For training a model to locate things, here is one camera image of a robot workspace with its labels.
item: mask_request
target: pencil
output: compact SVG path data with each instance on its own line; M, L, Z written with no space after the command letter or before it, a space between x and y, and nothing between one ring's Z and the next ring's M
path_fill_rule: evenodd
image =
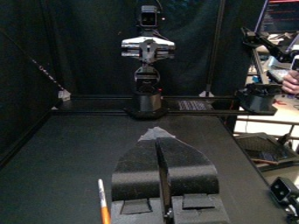
M102 221L103 224L110 224L110 214L109 214L109 203L106 198L106 191L105 191L105 185L103 180L101 179L98 181L98 189L99 189L99 198L101 198L101 213L102 213Z

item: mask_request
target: black table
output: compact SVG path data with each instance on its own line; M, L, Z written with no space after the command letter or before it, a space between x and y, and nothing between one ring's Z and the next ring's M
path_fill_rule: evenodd
M161 127L199 149L219 172L234 224L286 223L267 182L217 116L54 115L0 171L0 223L102 223L98 180L111 204L111 174L121 155Z

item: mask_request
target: dark background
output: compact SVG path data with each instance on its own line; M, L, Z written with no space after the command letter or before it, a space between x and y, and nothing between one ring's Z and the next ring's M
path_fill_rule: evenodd
M175 59L155 63L165 95L198 95L211 68L219 0L162 0L161 33ZM233 95L246 83L249 51L241 27L255 29L265 0L226 1L211 92ZM138 36L135 0L2 0L0 27L74 95L131 95L137 59L122 58ZM58 102L58 88L0 34L0 158Z

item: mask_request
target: camera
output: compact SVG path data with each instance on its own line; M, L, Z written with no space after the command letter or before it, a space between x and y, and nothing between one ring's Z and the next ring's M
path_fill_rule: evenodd
M154 29L158 27L157 16L158 9L154 5L143 5L142 6L142 14L141 14L141 26L146 29Z

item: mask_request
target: person's hand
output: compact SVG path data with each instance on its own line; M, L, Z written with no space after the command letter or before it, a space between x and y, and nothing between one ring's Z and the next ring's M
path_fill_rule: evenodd
M287 76L285 77L283 90L289 94L299 94L299 72L290 70Z

